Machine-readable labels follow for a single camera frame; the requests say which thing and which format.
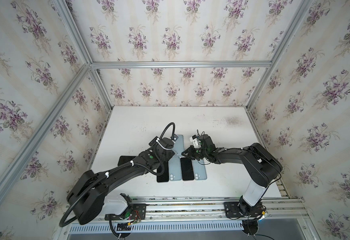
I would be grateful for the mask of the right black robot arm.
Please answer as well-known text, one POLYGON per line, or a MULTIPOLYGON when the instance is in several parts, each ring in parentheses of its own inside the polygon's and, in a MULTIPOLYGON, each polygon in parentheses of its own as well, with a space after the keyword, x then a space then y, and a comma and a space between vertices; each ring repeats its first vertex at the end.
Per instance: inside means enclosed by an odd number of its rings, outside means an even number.
POLYGON ((282 176, 283 166, 262 145, 254 143, 244 148, 216 148, 214 145, 190 146, 182 156, 192 161, 207 160, 213 164, 242 164, 251 181, 233 207, 226 210, 226 217, 259 219, 266 208, 262 198, 269 186, 282 176))

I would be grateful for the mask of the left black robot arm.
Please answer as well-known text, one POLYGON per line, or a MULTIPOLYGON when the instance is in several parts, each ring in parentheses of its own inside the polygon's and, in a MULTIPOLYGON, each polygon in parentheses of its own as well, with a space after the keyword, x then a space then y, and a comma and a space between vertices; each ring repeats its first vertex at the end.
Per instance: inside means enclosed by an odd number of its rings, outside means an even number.
POLYGON ((172 150, 175 142, 169 138, 156 139, 154 143, 149 144, 149 149, 128 163, 98 173, 92 170, 86 171, 66 197, 69 207, 63 214, 59 226, 65 227, 75 220, 85 225, 99 215, 105 197, 120 185, 147 173, 155 176, 163 175, 164 163, 175 155, 172 150))

